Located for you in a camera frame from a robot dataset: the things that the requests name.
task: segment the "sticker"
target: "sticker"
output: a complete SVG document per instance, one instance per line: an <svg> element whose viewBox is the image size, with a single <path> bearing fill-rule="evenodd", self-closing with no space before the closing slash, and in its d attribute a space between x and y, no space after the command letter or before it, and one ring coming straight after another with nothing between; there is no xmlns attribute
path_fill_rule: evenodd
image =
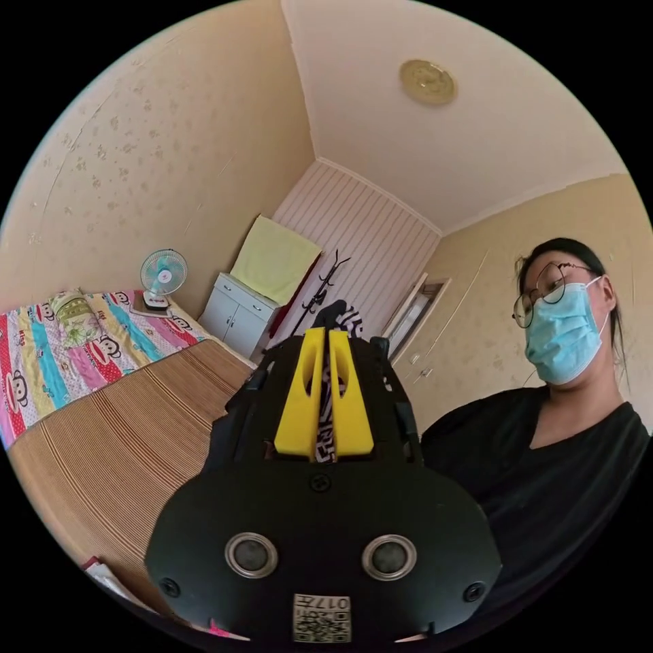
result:
<svg viewBox="0 0 653 653"><path fill-rule="evenodd" d="M292 609L293 641L345 643L352 641L349 597L296 594Z"/></svg>

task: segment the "ceiling molding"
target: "ceiling molding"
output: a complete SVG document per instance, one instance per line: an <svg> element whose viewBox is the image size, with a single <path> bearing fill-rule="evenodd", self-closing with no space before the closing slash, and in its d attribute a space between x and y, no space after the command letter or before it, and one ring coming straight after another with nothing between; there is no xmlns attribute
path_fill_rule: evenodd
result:
<svg viewBox="0 0 653 653"><path fill-rule="evenodd" d="M419 214L415 209L411 208L406 202L403 202L398 197L395 197L391 192L388 192L387 190L380 188L376 184L373 184L369 179L365 179L365 177L363 177L362 175L359 175L357 172L354 172L353 170L349 170L349 168L345 168L343 165L340 165L339 163L330 161L329 159L323 156L317 156L316 159L317 161L320 161L320 163L324 163L325 165L330 165L332 168L336 168L337 170L344 172L350 177L353 177L355 180L358 180L359 182L368 185L376 192L380 193L390 201L400 206L402 209L404 209L404 211L408 211L411 215L415 216L420 222L423 222L432 232L434 232L435 234L437 234L442 238L443 233L439 227L436 227L430 220L427 220L423 215Z"/></svg>
<svg viewBox="0 0 653 653"><path fill-rule="evenodd" d="M492 216L496 216L497 214L503 213L508 209L513 209L516 206L519 206L520 204L529 202L531 199L536 199L538 197L542 197L543 195L549 195L549 193L551 192L564 190L565 188L569 188L570 186L574 186L575 184L588 182L591 181L592 179L601 179L604 177L609 177L610 175L621 175L621 174L628 174L628 171L627 170L624 170L623 172L605 171L602 174L590 175L590 176L579 175L578 178L575 178L572 181L558 180L557 182L536 186L535 188L527 190L526 192L523 192L520 195L516 195L515 197L511 197L510 199L504 202L499 202L498 204L494 204L494 206L490 206L489 208L485 209L484 211L481 211L479 214L476 214L475 216L472 216L466 220L461 220L460 222L456 223L453 229L448 229L447 231L444 231L442 235L444 237L444 236L449 236L457 231L462 231L463 229L466 229L467 227L471 227L473 224L476 224L477 222L481 222L482 220L491 218Z"/></svg>

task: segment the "screw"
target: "screw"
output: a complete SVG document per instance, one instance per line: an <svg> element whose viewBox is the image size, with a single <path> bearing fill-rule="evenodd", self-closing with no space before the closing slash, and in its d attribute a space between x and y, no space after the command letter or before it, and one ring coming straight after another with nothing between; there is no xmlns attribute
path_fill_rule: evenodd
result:
<svg viewBox="0 0 653 653"><path fill-rule="evenodd" d="M158 585L161 587L161 591L171 599L176 599L181 593L179 586L171 578L163 578Z"/></svg>
<svg viewBox="0 0 653 653"><path fill-rule="evenodd" d="M483 583L472 583L463 593L463 600L466 603L478 601L485 594L485 585Z"/></svg>
<svg viewBox="0 0 653 653"><path fill-rule="evenodd" d="M326 492L331 487L331 479L326 474L313 474L309 485L314 492Z"/></svg>

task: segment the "round glasses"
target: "round glasses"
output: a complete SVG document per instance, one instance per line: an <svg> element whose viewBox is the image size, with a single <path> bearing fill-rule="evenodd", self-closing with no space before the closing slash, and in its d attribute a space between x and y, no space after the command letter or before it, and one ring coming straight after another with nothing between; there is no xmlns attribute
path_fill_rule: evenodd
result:
<svg viewBox="0 0 653 653"><path fill-rule="evenodd" d="M574 265L573 263L549 263L537 277L535 288L530 292L522 293L515 302L513 318L522 328L527 329L533 321L533 306L538 299L547 304L557 304L565 296L567 281L563 268L574 267L587 272L593 272L588 267Z"/></svg>

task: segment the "blue fan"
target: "blue fan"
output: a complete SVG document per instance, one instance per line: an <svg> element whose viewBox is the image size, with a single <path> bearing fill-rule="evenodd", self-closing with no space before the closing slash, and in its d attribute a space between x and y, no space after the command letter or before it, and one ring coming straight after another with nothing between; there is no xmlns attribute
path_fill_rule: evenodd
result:
<svg viewBox="0 0 653 653"><path fill-rule="evenodd" d="M175 250L159 250L150 254L141 267L141 283L146 291L143 300L148 308L165 311L169 306L165 295L179 290L186 280L188 265Z"/></svg>

